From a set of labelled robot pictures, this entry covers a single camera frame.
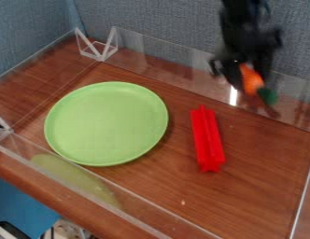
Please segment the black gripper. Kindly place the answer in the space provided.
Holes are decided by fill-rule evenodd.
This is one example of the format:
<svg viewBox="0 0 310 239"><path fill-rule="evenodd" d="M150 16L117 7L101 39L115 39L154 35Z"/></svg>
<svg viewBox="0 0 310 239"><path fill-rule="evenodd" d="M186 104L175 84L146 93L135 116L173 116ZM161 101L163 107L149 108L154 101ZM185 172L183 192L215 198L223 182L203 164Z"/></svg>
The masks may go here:
<svg viewBox="0 0 310 239"><path fill-rule="evenodd" d="M243 90L241 63L258 66L265 86L275 89L273 63L277 49L282 47L282 28L262 30L255 22L235 22L222 18L223 56L209 61L214 77L225 77L230 85Z"/></svg>

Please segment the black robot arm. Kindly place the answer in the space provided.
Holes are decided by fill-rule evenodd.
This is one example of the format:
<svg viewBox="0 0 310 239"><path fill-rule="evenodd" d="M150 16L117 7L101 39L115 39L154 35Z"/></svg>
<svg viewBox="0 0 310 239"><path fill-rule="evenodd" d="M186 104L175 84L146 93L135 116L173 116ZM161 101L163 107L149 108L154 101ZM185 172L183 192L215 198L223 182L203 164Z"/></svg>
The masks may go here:
<svg viewBox="0 0 310 239"><path fill-rule="evenodd" d="M209 61L215 77L225 76L237 90L243 89L242 63L251 63L253 69L267 79L275 51L282 47L282 29L261 28L262 8L271 15L266 0L222 0L221 27L223 47Z"/></svg>

